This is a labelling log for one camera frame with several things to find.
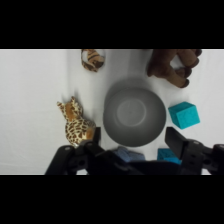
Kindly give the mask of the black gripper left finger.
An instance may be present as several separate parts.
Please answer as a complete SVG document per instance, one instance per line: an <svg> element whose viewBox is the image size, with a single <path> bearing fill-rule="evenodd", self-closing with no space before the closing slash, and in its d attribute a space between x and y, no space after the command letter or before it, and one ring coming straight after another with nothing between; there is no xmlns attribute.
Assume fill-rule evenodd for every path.
<svg viewBox="0 0 224 224"><path fill-rule="evenodd" d="M112 172L106 151L100 146L101 128L97 127L92 140L83 140L75 148L64 145L58 148L45 174L76 175L85 170L90 175L107 175Z"/></svg>

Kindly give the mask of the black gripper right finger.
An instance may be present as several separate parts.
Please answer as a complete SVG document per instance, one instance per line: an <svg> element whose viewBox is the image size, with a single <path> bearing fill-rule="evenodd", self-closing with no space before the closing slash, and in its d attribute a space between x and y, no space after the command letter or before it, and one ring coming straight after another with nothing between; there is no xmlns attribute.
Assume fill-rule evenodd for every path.
<svg viewBox="0 0 224 224"><path fill-rule="evenodd" d="M194 139L187 139L173 127L167 127L165 142L182 161L181 175L200 175L206 169L211 175L224 175L224 144L206 147Z"/></svg>

